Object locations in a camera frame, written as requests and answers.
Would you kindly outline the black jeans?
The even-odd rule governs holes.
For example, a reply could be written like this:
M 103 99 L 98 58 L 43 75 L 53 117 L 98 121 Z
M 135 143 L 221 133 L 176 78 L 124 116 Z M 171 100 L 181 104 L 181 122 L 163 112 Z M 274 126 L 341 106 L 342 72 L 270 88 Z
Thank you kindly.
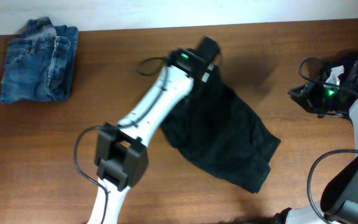
M 160 125 L 171 147 L 208 174 L 257 193 L 281 140 L 221 79 L 218 67 Z

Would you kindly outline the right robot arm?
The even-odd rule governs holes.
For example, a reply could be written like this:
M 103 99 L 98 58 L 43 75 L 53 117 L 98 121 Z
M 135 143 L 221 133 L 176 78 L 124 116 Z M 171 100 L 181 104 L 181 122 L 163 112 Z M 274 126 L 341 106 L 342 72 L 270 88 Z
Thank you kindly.
M 272 223 L 358 223 L 358 55 L 336 63 L 324 62 L 320 76 L 306 80 L 306 84 L 289 90 L 291 99 L 319 118 L 349 119 L 354 128 L 355 148 L 336 149 L 318 157 L 307 177 L 310 204 L 286 208 L 273 217 Z M 329 156 L 345 153 L 354 154 L 355 158 L 327 184 L 321 200 L 314 202 L 311 181 L 317 165 Z

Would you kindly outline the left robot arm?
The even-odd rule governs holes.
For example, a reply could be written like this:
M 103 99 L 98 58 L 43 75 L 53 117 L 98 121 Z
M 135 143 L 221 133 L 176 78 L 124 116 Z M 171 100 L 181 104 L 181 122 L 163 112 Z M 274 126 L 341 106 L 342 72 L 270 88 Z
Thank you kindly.
M 98 193 L 89 223 L 117 223 L 125 197 L 149 164 L 147 147 L 169 112 L 205 82 L 216 68 L 218 43 L 203 37 L 195 49 L 179 48 L 162 58 L 158 78 L 135 108 L 117 124 L 98 127 L 96 183 Z

